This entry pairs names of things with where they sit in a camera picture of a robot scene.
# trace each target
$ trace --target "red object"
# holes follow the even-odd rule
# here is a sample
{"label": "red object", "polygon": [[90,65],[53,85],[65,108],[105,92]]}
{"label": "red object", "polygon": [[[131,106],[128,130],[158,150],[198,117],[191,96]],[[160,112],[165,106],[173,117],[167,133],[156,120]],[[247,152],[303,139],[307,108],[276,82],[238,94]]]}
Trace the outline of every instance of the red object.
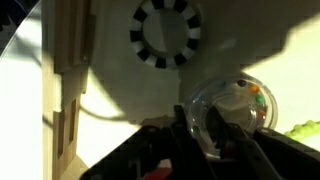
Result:
{"label": "red object", "polygon": [[153,172],[149,173],[145,180],[166,180],[171,174],[171,168],[158,168]]}

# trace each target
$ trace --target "black and white circular pattern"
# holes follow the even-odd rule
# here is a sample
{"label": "black and white circular pattern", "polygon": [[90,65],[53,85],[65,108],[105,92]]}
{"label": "black and white circular pattern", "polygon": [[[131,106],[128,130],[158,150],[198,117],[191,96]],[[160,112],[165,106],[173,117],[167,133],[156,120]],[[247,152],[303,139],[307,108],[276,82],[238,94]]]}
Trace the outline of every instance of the black and white circular pattern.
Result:
{"label": "black and white circular pattern", "polygon": [[[189,28],[189,39],[186,46],[180,53],[170,58],[157,57],[152,54],[143,41],[143,22],[148,15],[159,9],[171,9],[180,13]],[[187,62],[195,53],[201,36],[200,24],[196,11],[185,0],[147,0],[139,6],[133,16],[130,40],[135,52],[145,63],[157,68],[175,68]]]}

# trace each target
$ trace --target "glass bowl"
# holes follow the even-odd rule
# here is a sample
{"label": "glass bowl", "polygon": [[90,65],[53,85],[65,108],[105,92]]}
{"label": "glass bowl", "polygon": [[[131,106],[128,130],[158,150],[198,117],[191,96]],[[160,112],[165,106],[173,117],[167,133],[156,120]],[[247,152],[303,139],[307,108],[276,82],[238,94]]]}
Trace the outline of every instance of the glass bowl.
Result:
{"label": "glass bowl", "polygon": [[219,158],[219,150],[211,140],[205,117],[215,106],[227,123],[235,123],[249,133],[258,127],[274,129],[277,103],[261,81],[246,75],[209,79],[192,93],[184,105],[188,128],[208,157]]}

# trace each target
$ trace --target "clear plastic dome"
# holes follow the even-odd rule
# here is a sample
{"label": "clear plastic dome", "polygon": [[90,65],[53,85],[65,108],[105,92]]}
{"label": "clear plastic dome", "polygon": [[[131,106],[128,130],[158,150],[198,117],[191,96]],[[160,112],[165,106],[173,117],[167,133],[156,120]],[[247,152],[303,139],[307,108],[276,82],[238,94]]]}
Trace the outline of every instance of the clear plastic dome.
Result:
{"label": "clear plastic dome", "polygon": [[236,123],[251,133],[258,127],[273,129],[277,122],[276,100],[259,80],[241,74],[205,81],[185,103],[184,112],[191,134],[209,157],[219,158],[205,123],[212,106],[226,122]]}

